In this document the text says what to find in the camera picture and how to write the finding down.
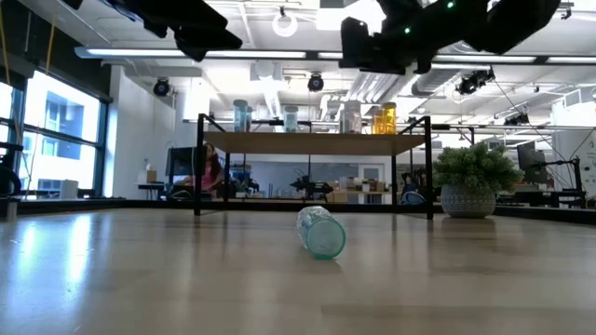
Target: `black equipment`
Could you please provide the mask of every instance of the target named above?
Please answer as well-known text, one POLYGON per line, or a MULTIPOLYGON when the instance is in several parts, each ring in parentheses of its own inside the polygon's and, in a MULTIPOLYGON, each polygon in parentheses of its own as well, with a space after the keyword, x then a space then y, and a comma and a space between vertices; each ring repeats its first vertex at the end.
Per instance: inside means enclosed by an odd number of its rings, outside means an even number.
MULTIPOLYGON (((226 31, 227 19, 201 0, 101 0, 144 28, 165 38, 168 28, 174 32, 176 46, 186 56, 202 61, 209 50, 242 47, 242 40, 226 31)), ((79 9, 82 0, 65 3, 79 9)))
POLYGON ((527 143, 518 146, 518 160, 520 162, 520 170, 525 172, 523 180, 528 183, 544 183, 548 182, 548 174, 545 166, 544 153, 535 150, 535 144, 527 143))
POLYGON ((167 97, 171 92, 168 78, 157 78, 156 85, 153 87, 153 92, 158 97, 167 97))
POLYGON ((0 142, 6 153, 0 156, 0 197, 19 195, 20 179, 14 170, 16 152, 22 152, 22 145, 0 142))
POLYGON ((333 192, 333 188, 327 182, 312 182, 308 176, 297 178, 290 186, 296 188, 296 191, 305 190, 306 200, 315 200, 315 194, 318 194, 318 200, 323 199, 327 201, 327 196, 325 195, 333 192))
POLYGON ((489 71, 474 71, 472 75, 463 77, 462 82, 455 88, 455 90, 461 95, 472 94, 494 79, 495 77, 492 67, 489 71))
POLYGON ((381 33, 369 36, 365 22, 342 22, 340 67, 405 74, 417 61, 417 74, 430 71, 438 50, 465 41, 478 51, 503 54, 549 23, 561 0, 438 0, 424 8, 417 0, 377 0, 386 19, 381 33))
POLYGON ((325 86, 325 82, 320 74, 311 74, 308 80, 308 90, 311 92, 319 92, 325 86))

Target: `cardboard box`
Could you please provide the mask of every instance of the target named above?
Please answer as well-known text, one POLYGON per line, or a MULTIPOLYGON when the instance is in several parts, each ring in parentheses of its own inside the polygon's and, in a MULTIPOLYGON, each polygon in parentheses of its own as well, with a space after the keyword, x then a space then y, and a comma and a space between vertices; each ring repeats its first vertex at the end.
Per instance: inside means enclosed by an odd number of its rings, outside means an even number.
POLYGON ((331 203, 347 203, 346 192, 331 192, 327 194, 327 201, 331 203))
POLYGON ((157 171, 155 170, 143 170, 139 172, 139 177, 137 178, 137 183, 150 183, 157 181, 157 171))

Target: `cable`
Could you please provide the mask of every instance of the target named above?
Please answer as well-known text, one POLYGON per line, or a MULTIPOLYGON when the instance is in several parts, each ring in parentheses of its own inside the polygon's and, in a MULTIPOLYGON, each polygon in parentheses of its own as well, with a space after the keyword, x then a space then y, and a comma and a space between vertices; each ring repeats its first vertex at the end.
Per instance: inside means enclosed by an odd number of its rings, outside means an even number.
MULTIPOLYGON (((523 114, 522 111, 520 111, 520 109, 518 108, 518 106, 515 105, 515 103, 513 103, 513 101, 511 100, 511 98, 507 95, 507 93, 505 92, 505 90, 499 85, 499 83, 496 81, 496 79, 493 80, 494 83, 496 84, 497 87, 499 87, 499 89, 501 90, 501 92, 503 93, 503 96, 505 96, 505 98, 509 101, 509 103, 511 104, 511 106, 513 106, 513 108, 519 113, 519 114, 523 114)), ((550 148, 552 149, 552 151, 557 154, 559 157, 561 157, 562 159, 565 159, 565 157, 559 153, 557 151, 557 149, 554 148, 554 146, 552 146, 552 144, 550 144, 547 139, 544 137, 544 135, 542 135, 538 129, 534 126, 532 126, 532 124, 530 123, 530 121, 528 120, 528 125, 532 128, 532 130, 538 134, 538 136, 540 136, 542 138, 542 140, 544 142, 546 142, 550 148)), ((571 182, 573 180, 573 177, 571 176, 571 169, 569 168, 569 165, 565 164, 565 166, 567 167, 567 172, 569 173, 569 181, 571 182)))
MULTIPOLYGON (((52 25, 49 29, 49 43, 47 45, 47 55, 46 55, 46 77, 44 78, 45 81, 47 81, 47 77, 49 76, 49 65, 52 60, 52 48, 54 47, 54 33, 56 31, 56 17, 58 16, 58 1, 59 0, 55 0, 55 2, 54 2, 54 13, 52 14, 52 25)), ((44 117, 44 127, 46 127, 46 121, 47 121, 47 118, 44 117)), ((29 181, 27 182, 27 190, 25 191, 25 200, 29 196, 29 190, 31 188, 31 180, 32 180, 32 176, 34 174, 35 154, 37 153, 37 138, 38 137, 39 137, 39 134, 36 134, 35 135, 34 152, 31 155, 31 171, 30 171, 31 173, 28 173, 29 181)))

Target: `white wall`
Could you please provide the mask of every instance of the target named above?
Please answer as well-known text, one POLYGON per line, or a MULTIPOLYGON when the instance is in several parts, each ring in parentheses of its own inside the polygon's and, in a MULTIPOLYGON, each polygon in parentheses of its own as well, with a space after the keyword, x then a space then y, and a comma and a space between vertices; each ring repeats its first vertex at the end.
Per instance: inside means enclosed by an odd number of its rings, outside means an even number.
POLYGON ((138 174, 146 159, 157 171, 157 180, 166 180, 176 112, 126 77, 120 66, 112 68, 110 96, 114 102, 108 110, 103 193, 144 199, 145 191, 136 185, 138 174))
MULTIPOLYGON (((552 106, 551 118, 554 126, 596 127, 596 103, 586 102, 565 107, 562 102, 559 102, 552 106)), ((590 130, 565 130, 552 135, 552 145, 562 155, 562 158, 558 159, 568 160, 576 156, 579 157, 581 179, 588 197, 596 195, 596 148, 594 148, 594 142, 596 142, 596 133, 590 130)), ((565 183, 575 187, 575 176, 570 180, 567 166, 555 168, 565 183)))

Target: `camera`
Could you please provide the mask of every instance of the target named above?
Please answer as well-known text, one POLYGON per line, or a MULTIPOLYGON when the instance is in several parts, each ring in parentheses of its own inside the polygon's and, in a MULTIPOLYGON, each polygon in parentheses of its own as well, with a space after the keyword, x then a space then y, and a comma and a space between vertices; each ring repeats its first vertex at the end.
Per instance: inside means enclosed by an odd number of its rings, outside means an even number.
POLYGON ((311 92, 319 92, 325 86, 325 82, 320 74, 311 74, 308 80, 308 90, 311 92))
POLYGON ((463 77, 462 82, 455 88, 461 95, 473 94, 479 88, 486 85, 491 80, 494 80, 493 68, 489 71, 474 71, 472 75, 463 77))
POLYGON ((153 87, 153 92, 158 97, 167 97, 171 92, 171 86, 169 85, 168 78, 157 78, 157 83, 153 87))
POLYGON ((381 33, 370 36, 365 22, 342 21, 342 68, 406 73, 414 61, 417 74, 431 70, 438 50, 464 41, 477 51, 501 55, 544 28, 561 0, 377 0, 386 15, 381 33))

